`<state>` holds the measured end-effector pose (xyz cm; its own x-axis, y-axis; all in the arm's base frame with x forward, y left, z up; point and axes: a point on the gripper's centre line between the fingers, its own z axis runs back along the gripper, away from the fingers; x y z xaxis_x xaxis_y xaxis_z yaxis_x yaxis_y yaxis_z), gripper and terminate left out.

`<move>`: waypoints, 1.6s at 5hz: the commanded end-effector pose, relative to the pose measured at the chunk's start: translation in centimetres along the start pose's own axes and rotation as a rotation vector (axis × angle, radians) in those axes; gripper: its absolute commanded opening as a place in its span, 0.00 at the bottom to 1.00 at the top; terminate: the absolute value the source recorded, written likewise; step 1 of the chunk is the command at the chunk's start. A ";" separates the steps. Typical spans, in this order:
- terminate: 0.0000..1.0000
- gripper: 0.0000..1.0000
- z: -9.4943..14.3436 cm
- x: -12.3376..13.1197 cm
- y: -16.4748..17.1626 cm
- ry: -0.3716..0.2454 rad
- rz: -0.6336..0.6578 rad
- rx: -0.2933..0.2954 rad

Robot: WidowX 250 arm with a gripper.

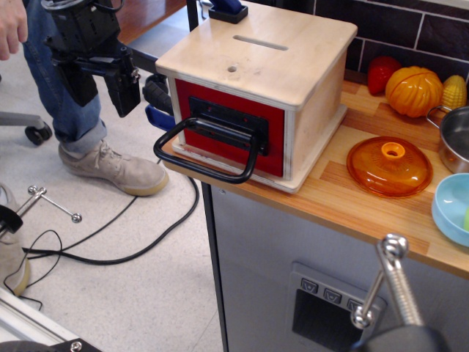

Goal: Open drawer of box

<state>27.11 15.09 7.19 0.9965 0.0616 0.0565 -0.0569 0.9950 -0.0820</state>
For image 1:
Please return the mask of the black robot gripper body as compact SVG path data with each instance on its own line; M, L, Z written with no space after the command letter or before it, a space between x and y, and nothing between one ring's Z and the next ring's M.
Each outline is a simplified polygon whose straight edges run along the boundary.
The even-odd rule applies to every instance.
M119 39L121 32L117 13L124 1L42 1L52 17L57 33L45 44L52 52L53 65L65 77L86 73L106 76L133 76L131 50Z

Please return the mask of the person's bare hand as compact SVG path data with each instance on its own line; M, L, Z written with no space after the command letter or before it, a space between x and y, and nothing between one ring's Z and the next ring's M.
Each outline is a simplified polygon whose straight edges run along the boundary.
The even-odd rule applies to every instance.
M26 8L21 0L1 0L0 16L1 61L6 61L27 41Z

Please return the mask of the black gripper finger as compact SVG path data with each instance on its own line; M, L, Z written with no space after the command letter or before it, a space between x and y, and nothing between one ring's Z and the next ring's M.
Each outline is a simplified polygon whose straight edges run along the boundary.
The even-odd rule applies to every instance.
M126 117L141 102L139 69L134 65L128 47L119 47L116 56L107 64L104 79L117 114Z
M56 70L71 98L79 106L86 106L97 96L97 86L92 75L84 72L77 64L57 65Z

